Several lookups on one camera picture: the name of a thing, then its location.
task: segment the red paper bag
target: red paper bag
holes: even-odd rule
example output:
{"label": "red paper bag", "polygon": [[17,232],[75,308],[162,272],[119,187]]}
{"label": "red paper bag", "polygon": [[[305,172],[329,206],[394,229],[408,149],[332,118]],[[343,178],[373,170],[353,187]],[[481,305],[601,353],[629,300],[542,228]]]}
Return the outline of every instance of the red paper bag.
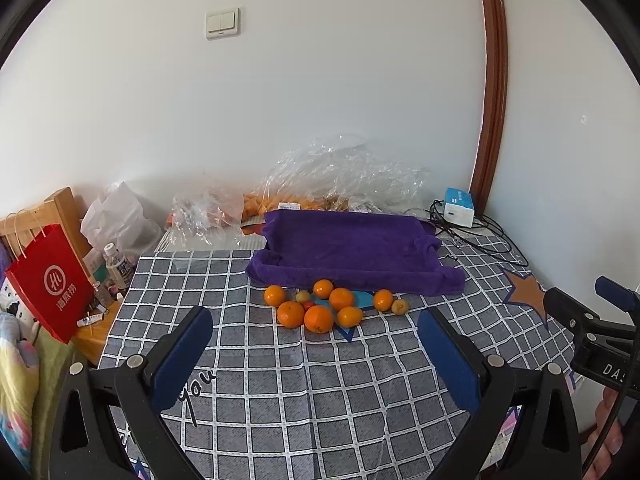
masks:
{"label": "red paper bag", "polygon": [[45,226],[6,272],[25,306],[56,339],[68,343],[94,295],[65,232]]}

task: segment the white wall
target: white wall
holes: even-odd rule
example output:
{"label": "white wall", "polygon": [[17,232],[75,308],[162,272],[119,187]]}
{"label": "white wall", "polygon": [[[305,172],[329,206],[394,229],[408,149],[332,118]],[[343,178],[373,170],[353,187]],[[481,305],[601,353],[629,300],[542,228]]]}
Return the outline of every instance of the white wall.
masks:
{"label": "white wall", "polygon": [[[205,40],[229,6],[241,35]],[[177,190],[253,184],[337,132],[429,166],[440,196],[468,186],[483,85],[480,0],[53,0],[0,71],[20,174],[0,214],[124,179],[161,219]]]}
{"label": "white wall", "polygon": [[[593,284],[640,282],[640,88],[579,0],[505,3],[509,93],[488,212],[546,285],[625,322]],[[577,412],[593,420],[590,389]]]}

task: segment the orange star pattern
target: orange star pattern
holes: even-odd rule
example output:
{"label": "orange star pattern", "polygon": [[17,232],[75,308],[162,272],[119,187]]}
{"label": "orange star pattern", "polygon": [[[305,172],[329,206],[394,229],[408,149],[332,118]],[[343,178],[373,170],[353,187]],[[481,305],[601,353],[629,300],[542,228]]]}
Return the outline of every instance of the orange star pattern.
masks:
{"label": "orange star pattern", "polygon": [[522,277],[507,269],[502,269],[502,272],[513,285],[503,303],[532,308],[547,327],[545,305],[543,304],[545,291],[540,288],[536,277],[531,273]]}

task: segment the white plastic bag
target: white plastic bag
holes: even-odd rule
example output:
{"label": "white plastic bag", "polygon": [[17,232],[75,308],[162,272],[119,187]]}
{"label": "white plastic bag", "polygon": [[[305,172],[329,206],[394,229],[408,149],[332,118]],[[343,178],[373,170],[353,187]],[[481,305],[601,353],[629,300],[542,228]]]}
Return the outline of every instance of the white plastic bag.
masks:
{"label": "white plastic bag", "polygon": [[145,218],[142,206],[124,182],[112,184],[89,207],[80,232],[101,253],[113,243],[132,264],[140,254],[155,248],[162,229]]}

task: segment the black cable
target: black cable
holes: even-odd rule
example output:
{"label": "black cable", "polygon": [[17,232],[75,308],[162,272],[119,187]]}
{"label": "black cable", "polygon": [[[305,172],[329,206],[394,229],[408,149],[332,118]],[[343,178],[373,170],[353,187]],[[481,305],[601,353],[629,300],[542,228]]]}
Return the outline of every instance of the black cable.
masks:
{"label": "black cable", "polygon": [[620,388],[620,392],[616,397],[616,400],[611,407],[611,411],[609,412],[609,416],[604,423],[604,426],[600,430],[600,434],[598,435],[596,442],[594,442],[593,447],[587,455],[587,458],[582,462],[582,476],[584,476],[588,469],[593,464],[593,461],[596,458],[602,444],[604,443],[604,439],[609,434],[609,430],[613,426],[613,422],[618,418],[618,412],[620,411],[620,407],[622,406],[622,401],[625,400],[626,393],[631,386],[631,380],[634,376],[634,364],[638,360],[638,356],[640,356],[640,330],[638,330],[638,321],[640,320],[640,313],[635,312],[632,316],[634,325],[636,326],[636,334],[634,336],[634,345],[631,350],[631,360],[629,361],[629,370],[626,372],[625,380],[622,383],[622,387]]}
{"label": "black cable", "polygon": [[[446,232],[449,236],[451,236],[451,238],[457,238],[465,244],[475,248],[476,250],[481,251],[481,253],[495,258],[499,262],[510,264],[515,267],[529,267],[529,261],[527,260],[526,256],[522,254],[522,251],[516,245],[516,243],[507,236],[502,226],[498,224],[498,222],[496,222],[493,218],[487,215],[480,215],[474,218],[474,222],[471,227],[463,228],[458,225],[452,224],[451,222],[447,221],[446,218],[444,218],[443,213],[438,210],[438,206],[443,205],[444,202],[442,200],[434,200],[427,211],[427,213],[429,213],[430,222],[438,229],[438,231],[436,232],[436,236],[443,232]],[[472,229],[487,229],[488,231],[491,231],[492,234],[500,238],[502,243],[505,244],[507,248],[505,250],[491,249],[485,246],[478,245],[459,234],[459,232],[462,232],[465,234],[477,236],[478,233],[473,232]],[[502,254],[511,254],[514,249],[524,260],[523,262],[514,262],[502,257]]]}

